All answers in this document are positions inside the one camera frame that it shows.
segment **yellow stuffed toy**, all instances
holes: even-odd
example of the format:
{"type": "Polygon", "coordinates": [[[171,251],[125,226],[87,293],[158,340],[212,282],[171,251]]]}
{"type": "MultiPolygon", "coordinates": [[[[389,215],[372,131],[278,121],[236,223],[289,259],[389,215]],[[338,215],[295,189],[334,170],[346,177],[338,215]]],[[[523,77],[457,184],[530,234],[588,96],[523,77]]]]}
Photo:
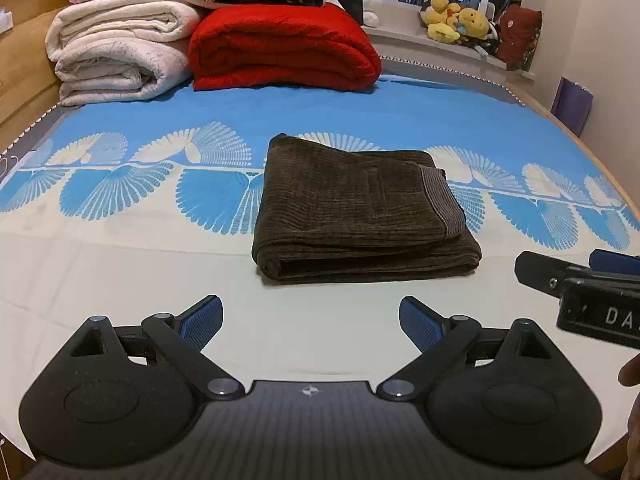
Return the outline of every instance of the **yellow stuffed toy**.
{"type": "Polygon", "coordinates": [[[427,25],[427,36],[441,43],[461,43],[469,38],[486,40],[489,20],[482,12],[449,0],[431,0],[420,17],[427,25]]]}
{"type": "Polygon", "coordinates": [[[426,25],[447,23],[447,18],[449,17],[449,0],[431,0],[430,4],[430,7],[427,7],[420,13],[424,23],[426,25]]]}
{"type": "Polygon", "coordinates": [[[449,3],[449,0],[431,0],[430,6],[420,12],[425,25],[435,25],[437,23],[447,23],[451,15],[460,12],[462,8],[457,3],[449,3]]]}
{"type": "Polygon", "coordinates": [[[455,43],[460,34],[446,23],[433,23],[427,28],[427,36],[440,43],[455,43]]]}
{"type": "Polygon", "coordinates": [[[482,12],[478,12],[471,7],[462,9],[457,15],[456,21],[449,20],[447,25],[455,28],[461,36],[478,40],[486,40],[489,33],[489,20],[482,12]]]}

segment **yellow duck plush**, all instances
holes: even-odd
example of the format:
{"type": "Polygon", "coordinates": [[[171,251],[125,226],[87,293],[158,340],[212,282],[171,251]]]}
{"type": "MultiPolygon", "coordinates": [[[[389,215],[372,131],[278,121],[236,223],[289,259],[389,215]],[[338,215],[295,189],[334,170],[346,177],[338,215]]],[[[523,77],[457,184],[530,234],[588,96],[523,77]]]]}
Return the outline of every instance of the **yellow duck plush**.
{"type": "Polygon", "coordinates": [[[460,39],[460,33],[446,23],[432,23],[429,25],[427,36],[440,43],[455,43],[460,39]]]}
{"type": "Polygon", "coordinates": [[[447,21],[447,24],[455,28],[461,36],[486,40],[489,33],[489,20],[482,12],[467,7],[460,11],[455,22],[452,19],[453,16],[447,21]]]}
{"type": "Polygon", "coordinates": [[[436,23],[447,23],[449,17],[449,0],[431,0],[431,6],[427,7],[424,12],[420,13],[422,20],[426,25],[435,25],[436,23]]]}

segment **feather pattern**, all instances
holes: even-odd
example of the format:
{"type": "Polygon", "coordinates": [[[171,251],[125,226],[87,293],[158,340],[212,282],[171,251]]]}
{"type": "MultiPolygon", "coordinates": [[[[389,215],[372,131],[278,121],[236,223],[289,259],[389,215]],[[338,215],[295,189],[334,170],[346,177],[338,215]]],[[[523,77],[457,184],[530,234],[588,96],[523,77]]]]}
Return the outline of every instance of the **feather pattern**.
{"type": "Polygon", "coordinates": [[[623,204],[616,188],[604,175],[597,177],[587,175],[584,178],[584,187],[587,188],[589,196],[597,205],[620,207],[623,204]]]}
{"type": "Polygon", "coordinates": [[[115,170],[76,170],[60,194],[60,211],[90,221],[107,218],[153,193],[172,168],[161,162],[149,168],[126,164],[115,170]]]}
{"type": "Polygon", "coordinates": [[[469,184],[473,180],[485,187],[514,193],[524,192],[516,177],[478,153],[452,146],[434,146],[427,152],[447,180],[469,184]]]}
{"type": "Polygon", "coordinates": [[[57,150],[46,162],[47,166],[80,164],[119,164],[127,151],[123,134],[103,132],[75,140],[57,150]]]}
{"type": "Polygon", "coordinates": [[[567,204],[490,192],[500,212],[524,235],[550,249],[564,250],[578,241],[578,227],[567,204]]]}
{"type": "Polygon", "coordinates": [[[576,211],[587,227],[600,240],[617,250],[629,247],[631,239],[625,224],[617,211],[598,211],[589,207],[576,206],[576,211]]]}
{"type": "Polygon", "coordinates": [[[343,150],[344,152],[377,152],[378,150],[380,150],[380,147],[373,144],[373,142],[342,134],[311,132],[307,134],[299,134],[298,137],[300,139],[317,142],[318,144],[322,144],[323,146],[337,148],[338,150],[343,150]]]}
{"type": "Polygon", "coordinates": [[[250,166],[251,148],[228,126],[212,122],[165,135],[142,147],[132,161],[159,162],[184,152],[191,164],[250,166]]]}
{"type": "Polygon", "coordinates": [[[458,187],[449,185],[462,209],[465,210],[466,227],[473,233],[477,233],[484,224],[484,199],[479,189],[469,189],[468,187],[458,187]]]}
{"type": "Polygon", "coordinates": [[[28,156],[25,157],[23,168],[39,168],[44,165],[45,161],[51,155],[53,151],[53,140],[47,139],[45,140],[37,150],[34,152],[29,152],[28,156]]]}
{"type": "Polygon", "coordinates": [[[262,199],[263,173],[186,169],[176,202],[180,211],[214,233],[253,233],[262,199]]]}
{"type": "Polygon", "coordinates": [[[66,170],[16,171],[0,189],[0,212],[13,211],[36,200],[65,174],[66,170]]]}
{"type": "Polygon", "coordinates": [[[631,225],[633,229],[635,229],[636,231],[640,231],[640,222],[638,221],[638,219],[636,218],[636,216],[631,211],[631,208],[628,205],[625,205],[622,208],[622,210],[620,211],[620,214],[626,219],[626,221],[629,223],[629,225],[631,225]]]}
{"type": "Polygon", "coordinates": [[[539,164],[525,164],[522,168],[522,175],[534,195],[563,197],[583,204],[591,203],[583,190],[550,168],[539,164]]]}

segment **blue bedsheet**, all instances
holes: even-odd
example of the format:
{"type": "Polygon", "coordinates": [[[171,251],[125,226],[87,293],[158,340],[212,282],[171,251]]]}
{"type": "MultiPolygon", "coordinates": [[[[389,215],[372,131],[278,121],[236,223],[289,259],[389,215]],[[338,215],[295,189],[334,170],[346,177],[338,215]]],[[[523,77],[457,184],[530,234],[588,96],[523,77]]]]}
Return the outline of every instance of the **blue bedsheet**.
{"type": "Polygon", "coordinates": [[[427,150],[480,238],[497,211],[503,223],[487,236],[523,235],[553,251],[580,242],[627,250],[640,230],[614,187],[552,122],[483,94],[410,80],[380,80],[361,94],[184,86],[151,102],[85,106],[0,189],[0,227],[3,216],[53,189],[50,200],[65,218],[104,222],[172,186],[155,212],[180,214],[185,228],[250,235],[268,142],[281,132],[344,150],[427,150]]]}

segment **brown corduroy fabric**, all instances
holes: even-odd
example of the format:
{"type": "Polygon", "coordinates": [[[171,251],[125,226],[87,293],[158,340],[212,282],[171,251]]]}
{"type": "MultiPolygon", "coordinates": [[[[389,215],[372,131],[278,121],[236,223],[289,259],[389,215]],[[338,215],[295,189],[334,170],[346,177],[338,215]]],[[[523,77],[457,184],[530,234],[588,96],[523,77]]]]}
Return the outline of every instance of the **brown corduroy fabric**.
{"type": "Polygon", "coordinates": [[[252,256],[278,282],[466,274],[482,256],[428,153],[344,152],[271,139],[252,256]]]}

